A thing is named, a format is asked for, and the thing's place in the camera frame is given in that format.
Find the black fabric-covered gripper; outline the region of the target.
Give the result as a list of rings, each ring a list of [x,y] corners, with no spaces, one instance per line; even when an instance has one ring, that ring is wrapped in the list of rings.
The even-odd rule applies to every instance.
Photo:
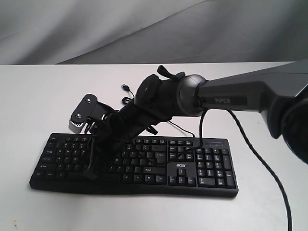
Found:
[[[147,128],[170,119],[158,117],[139,108],[134,101],[130,101],[119,111],[108,112],[102,121],[94,123],[97,128],[90,139],[89,162],[84,176],[90,180],[97,180],[105,172],[106,156],[110,157],[121,151],[128,141]]]

